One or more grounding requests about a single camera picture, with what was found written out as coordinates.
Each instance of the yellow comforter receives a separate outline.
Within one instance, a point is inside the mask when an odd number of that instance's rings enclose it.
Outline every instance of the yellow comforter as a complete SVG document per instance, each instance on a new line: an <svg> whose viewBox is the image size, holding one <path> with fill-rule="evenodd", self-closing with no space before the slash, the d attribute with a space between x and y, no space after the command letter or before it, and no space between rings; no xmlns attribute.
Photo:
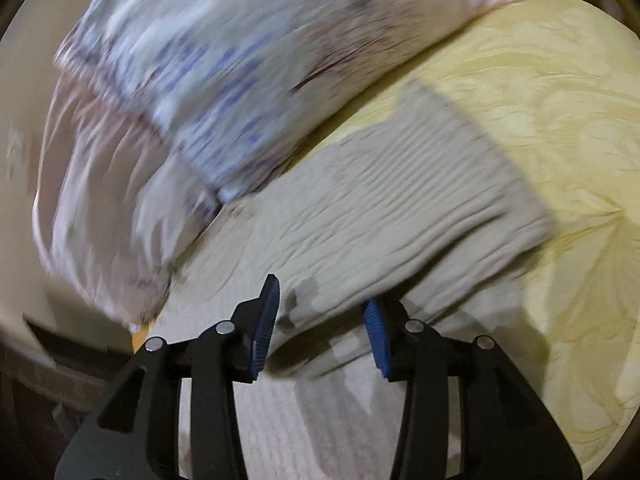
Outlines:
<svg viewBox="0 0 640 480"><path fill-rule="evenodd" d="M640 404L640 42L580 0L526 0L418 56L324 124L296 160L386 118L419 77L525 172L560 232L528 274L543 398L585 475Z"/></svg>

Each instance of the pillow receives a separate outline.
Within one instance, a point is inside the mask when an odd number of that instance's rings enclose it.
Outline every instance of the pillow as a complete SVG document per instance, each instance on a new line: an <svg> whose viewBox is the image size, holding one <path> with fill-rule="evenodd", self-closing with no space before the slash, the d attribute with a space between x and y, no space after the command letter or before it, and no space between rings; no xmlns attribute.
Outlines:
<svg viewBox="0 0 640 480"><path fill-rule="evenodd" d="M389 69L513 0L93 0L56 56L226 202Z"/></svg>
<svg viewBox="0 0 640 480"><path fill-rule="evenodd" d="M73 78L59 79L33 207L50 274L136 330L162 306L171 261L217 209L213 193L145 121Z"/></svg>

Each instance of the white wall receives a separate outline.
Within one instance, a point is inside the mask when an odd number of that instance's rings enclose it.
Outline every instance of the white wall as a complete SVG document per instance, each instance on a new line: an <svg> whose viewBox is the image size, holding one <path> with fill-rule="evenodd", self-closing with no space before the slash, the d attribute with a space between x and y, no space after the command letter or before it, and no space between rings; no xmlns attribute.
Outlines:
<svg viewBox="0 0 640 480"><path fill-rule="evenodd" d="M26 0L0 41L0 335L40 351L22 322L25 314L48 328L100 344L122 346L122 332L92 314L74 294L48 280L31 237L31 205L38 147L58 74L53 55L91 0ZM31 141L25 171L8 180L13 127Z"/></svg>

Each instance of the gray fabric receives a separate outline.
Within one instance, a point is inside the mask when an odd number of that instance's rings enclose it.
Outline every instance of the gray fabric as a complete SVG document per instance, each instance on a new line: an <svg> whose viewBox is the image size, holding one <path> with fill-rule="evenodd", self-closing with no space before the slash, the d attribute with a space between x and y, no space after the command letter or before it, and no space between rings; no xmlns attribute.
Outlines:
<svg viewBox="0 0 640 480"><path fill-rule="evenodd" d="M359 304L395 294L443 332L497 333L526 361L509 336L526 326L517 277L553 226L482 131L413 81L388 120L225 207L179 264L152 333L197 336L273 272L282 300L268 373L236 388L249 470L269 462L273 474L258 478L384 478L402 393L365 355ZM384 437L363 433L369 417Z"/></svg>

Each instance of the bedding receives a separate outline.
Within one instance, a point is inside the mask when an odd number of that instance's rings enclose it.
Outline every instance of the bedding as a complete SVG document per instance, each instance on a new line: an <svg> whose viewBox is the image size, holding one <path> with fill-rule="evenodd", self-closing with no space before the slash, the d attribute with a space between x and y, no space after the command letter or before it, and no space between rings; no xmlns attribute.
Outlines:
<svg viewBox="0 0 640 480"><path fill-rule="evenodd" d="M49 109L37 189L33 233L45 269L132 330L158 313L169 264L219 209L153 128L66 75Z"/></svg>
<svg viewBox="0 0 640 480"><path fill-rule="evenodd" d="M362 324L318 336L338 320L359 321L367 299L397 294L410 316L435 322L553 230L486 135L409 81L387 120L224 208L180 266L188 286L172 289L156 330L191 338L275 274L282 311L271 370L318 376L369 351ZM484 314L509 317L498 314L508 306Z"/></svg>
<svg viewBox="0 0 640 480"><path fill-rule="evenodd" d="M383 73L513 0L93 0L56 56L228 202Z"/></svg>
<svg viewBox="0 0 640 480"><path fill-rule="evenodd" d="M45 267L141 326L220 203L277 175L382 73L509 1L93 0L56 55L33 215Z"/></svg>
<svg viewBox="0 0 640 480"><path fill-rule="evenodd" d="M493 290L470 298L472 307L456 317L478 332L515 336L529 349L534 369L527 376L588 476L640 404L638 38L580 0L505 7L367 89L309 139L296 163L388 118L399 89L415 78L481 124L559 222L527 269L522 298L514 280L499 276ZM192 250L190 258L207 247ZM188 290L190 279L178 266L172 290ZM523 301L521 330L514 333L511 320L500 317L477 323L476 311L491 309L487 300L495 298ZM170 301L161 317L171 309ZM169 340L178 331L150 327ZM388 476L403 392L382 380L370 356L319 378L264 374L235 390L250 475ZM187 407L184 395L181 410ZM454 465L455 431L450 444ZM188 424L181 447L188 464Z"/></svg>

